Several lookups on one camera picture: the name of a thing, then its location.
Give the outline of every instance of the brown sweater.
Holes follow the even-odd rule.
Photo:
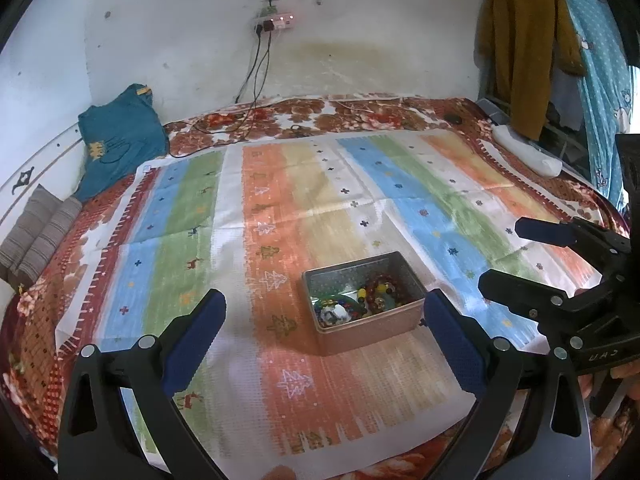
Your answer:
[[[554,41],[558,67],[585,74],[565,0],[486,0],[478,48],[495,64],[496,95],[511,104],[511,126],[538,140],[551,94]]]

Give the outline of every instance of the bed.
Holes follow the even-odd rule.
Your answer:
[[[468,100],[376,94],[251,108],[168,124],[173,156],[83,207],[5,315],[3,393],[55,457],[79,349],[128,348],[218,288],[227,320],[174,400],[230,478],[284,464],[300,479],[421,479],[473,397],[423,328],[318,356],[301,273],[399,250],[428,289],[524,348],[540,339],[535,323],[480,296],[484,270],[569,295],[599,275],[569,250],[521,240],[514,222],[581,216],[621,234],[626,225],[579,179],[542,178],[494,144]],[[161,460],[125,401],[150,460]]]

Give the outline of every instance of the open container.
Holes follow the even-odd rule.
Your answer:
[[[314,311],[314,302],[335,294],[355,297],[364,283],[379,274],[393,276],[404,291],[406,303],[386,312],[342,325],[324,328]],[[366,346],[414,329],[422,317],[426,290],[399,251],[344,264],[306,270],[302,273],[322,355],[332,355]]]

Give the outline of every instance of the green stripe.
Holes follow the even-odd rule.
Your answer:
[[[409,151],[389,136],[372,136],[371,140],[401,170],[416,178],[449,216],[456,230],[467,238],[486,258],[493,269],[515,274],[521,278],[539,281],[530,265],[514,251],[502,232],[498,232],[491,220],[458,194],[451,186],[437,178]]]
[[[213,210],[223,157],[222,152],[213,152],[194,158],[180,183],[156,252],[151,292],[143,321],[145,334],[162,333],[172,319],[190,313],[210,288]],[[198,225],[197,235],[189,236],[190,229]],[[187,269],[188,262],[196,258],[200,261],[195,263],[195,268]],[[206,363],[203,362],[188,389],[175,395],[176,404],[179,397],[192,392],[202,396],[212,394],[210,385],[203,377],[205,368]],[[189,410],[181,410],[182,416],[195,436],[206,444],[213,421],[209,420],[203,400],[193,399],[191,406]],[[140,423],[136,427],[145,437],[147,450],[154,451],[148,430],[141,420],[136,422]]]

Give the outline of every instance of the gray striped cushion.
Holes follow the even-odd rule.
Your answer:
[[[20,262],[16,277],[21,284],[31,286],[40,277],[81,209],[80,201],[72,196],[60,205]]]
[[[14,227],[0,245],[0,266],[17,270],[31,244],[38,237],[62,200],[40,184],[33,191]]]

